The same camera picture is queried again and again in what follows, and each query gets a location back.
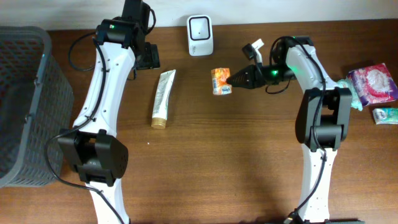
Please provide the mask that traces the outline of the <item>red purple tissue pack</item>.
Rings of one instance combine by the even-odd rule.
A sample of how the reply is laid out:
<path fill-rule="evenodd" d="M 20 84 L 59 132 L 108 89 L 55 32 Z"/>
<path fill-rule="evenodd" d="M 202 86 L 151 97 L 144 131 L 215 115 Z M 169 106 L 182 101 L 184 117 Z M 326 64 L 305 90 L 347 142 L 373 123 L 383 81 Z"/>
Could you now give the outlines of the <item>red purple tissue pack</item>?
<path fill-rule="evenodd" d="M 385 63 L 352 70 L 348 73 L 363 106 L 397 99 L 395 84 Z"/>

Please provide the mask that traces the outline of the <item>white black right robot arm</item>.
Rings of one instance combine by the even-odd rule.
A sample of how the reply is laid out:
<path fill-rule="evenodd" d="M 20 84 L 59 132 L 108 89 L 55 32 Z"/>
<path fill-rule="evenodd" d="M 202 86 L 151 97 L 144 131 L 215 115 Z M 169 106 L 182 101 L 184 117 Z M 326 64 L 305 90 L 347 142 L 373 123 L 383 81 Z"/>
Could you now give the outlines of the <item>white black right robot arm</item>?
<path fill-rule="evenodd" d="M 269 88 L 297 80 L 303 98 L 295 135 L 303 152 L 303 179 L 298 206 L 284 223 L 331 223 L 328 197 L 333 163 L 348 134 L 352 93 L 333 81 L 323 68 L 308 36 L 282 36 L 271 45 L 264 65 L 261 39 L 242 51 L 253 64 L 227 79 L 233 87 Z"/>

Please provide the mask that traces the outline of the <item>teal wet wipes pack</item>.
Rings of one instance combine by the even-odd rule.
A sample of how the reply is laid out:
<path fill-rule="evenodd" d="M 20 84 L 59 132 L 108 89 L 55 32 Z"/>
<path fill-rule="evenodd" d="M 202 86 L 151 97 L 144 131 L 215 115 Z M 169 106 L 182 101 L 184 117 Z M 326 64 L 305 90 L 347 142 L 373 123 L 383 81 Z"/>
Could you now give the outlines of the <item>teal wet wipes pack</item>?
<path fill-rule="evenodd" d="M 357 91 L 354 88 L 353 81 L 350 78 L 345 78 L 337 81 L 340 88 L 348 88 L 352 94 L 351 107 L 359 111 L 363 110 L 362 102 L 359 99 Z"/>

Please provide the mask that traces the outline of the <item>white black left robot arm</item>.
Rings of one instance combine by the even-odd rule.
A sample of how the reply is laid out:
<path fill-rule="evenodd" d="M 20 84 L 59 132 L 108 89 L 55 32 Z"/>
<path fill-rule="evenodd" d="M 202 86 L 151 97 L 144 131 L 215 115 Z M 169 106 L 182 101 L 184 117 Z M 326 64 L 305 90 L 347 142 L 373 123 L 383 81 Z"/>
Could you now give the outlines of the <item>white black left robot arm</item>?
<path fill-rule="evenodd" d="M 160 67 L 157 46 L 146 41 L 156 23 L 144 1 L 126 0 L 121 16 L 97 26 L 96 63 L 83 107 L 70 130 L 56 140 L 79 188 L 89 190 L 98 223 L 130 223 L 121 179 L 129 151 L 117 139 L 117 118 L 130 73 Z"/>

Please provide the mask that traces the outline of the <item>orange tissue pack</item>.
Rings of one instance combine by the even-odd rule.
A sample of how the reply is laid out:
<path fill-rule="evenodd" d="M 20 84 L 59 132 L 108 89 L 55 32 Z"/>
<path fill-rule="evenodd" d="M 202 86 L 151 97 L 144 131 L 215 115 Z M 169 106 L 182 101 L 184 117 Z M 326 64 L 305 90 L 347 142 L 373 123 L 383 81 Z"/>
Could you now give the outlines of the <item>orange tissue pack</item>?
<path fill-rule="evenodd" d="M 215 68 L 211 71 L 211 76 L 214 95 L 228 95 L 232 93 L 232 86 L 227 84 L 227 79 L 230 77 L 229 68 Z"/>

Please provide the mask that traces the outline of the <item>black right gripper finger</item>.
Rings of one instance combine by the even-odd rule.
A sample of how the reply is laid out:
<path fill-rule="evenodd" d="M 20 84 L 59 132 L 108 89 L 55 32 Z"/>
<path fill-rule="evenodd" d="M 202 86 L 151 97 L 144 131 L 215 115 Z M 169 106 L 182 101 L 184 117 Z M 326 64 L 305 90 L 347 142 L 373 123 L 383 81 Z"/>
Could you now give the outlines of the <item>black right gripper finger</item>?
<path fill-rule="evenodd" d="M 231 85 L 232 87 L 252 89 L 252 82 L 246 78 L 230 77 L 227 79 L 226 82 L 227 82 L 227 84 Z"/>
<path fill-rule="evenodd" d="M 251 77 L 254 72 L 254 65 L 248 65 L 247 67 L 244 67 L 240 69 L 238 72 L 235 74 L 231 75 L 229 77 L 229 80 L 251 80 Z"/>

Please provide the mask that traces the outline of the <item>white tube gold cap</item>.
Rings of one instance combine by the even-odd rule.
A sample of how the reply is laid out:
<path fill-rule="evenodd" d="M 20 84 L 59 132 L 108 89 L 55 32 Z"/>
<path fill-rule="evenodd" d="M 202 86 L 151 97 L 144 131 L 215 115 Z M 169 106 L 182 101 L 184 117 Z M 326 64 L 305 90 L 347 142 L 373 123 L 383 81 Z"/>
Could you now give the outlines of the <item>white tube gold cap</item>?
<path fill-rule="evenodd" d="M 168 116 L 169 96 L 173 86 L 176 70 L 160 74 L 152 111 L 151 126 L 155 129 L 165 129 Z"/>

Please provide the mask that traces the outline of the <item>green white tissue pack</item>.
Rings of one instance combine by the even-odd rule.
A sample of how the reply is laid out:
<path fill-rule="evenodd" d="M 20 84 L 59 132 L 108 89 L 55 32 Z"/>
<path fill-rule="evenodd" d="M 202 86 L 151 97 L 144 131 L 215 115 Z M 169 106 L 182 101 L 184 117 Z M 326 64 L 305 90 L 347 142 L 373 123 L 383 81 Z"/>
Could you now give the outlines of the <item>green white tissue pack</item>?
<path fill-rule="evenodd" d="M 397 124 L 397 108 L 376 108 L 373 110 L 376 124 Z"/>

